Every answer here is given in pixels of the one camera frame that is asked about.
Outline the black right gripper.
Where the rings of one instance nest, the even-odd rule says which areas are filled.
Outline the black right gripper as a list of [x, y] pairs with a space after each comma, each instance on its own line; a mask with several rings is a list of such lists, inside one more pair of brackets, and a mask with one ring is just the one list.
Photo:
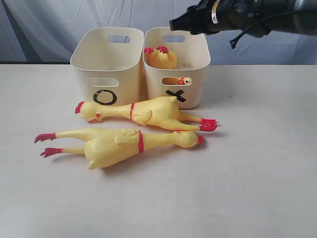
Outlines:
[[169, 21], [171, 31], [186, 31], [191, 35], [218, 33], [212, 28], [211, 10], [215, 0], [201, 0], [197, 5], [187, 8], [186, 12]]

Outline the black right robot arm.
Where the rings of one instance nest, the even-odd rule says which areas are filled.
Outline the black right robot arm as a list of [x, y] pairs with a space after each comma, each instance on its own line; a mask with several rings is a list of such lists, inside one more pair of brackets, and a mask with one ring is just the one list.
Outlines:
[[192, 35], [242, 30], [261, 38], [271, 31], [315, 36], [315, 0], [202, 0], [170, 20], [172, 31]]

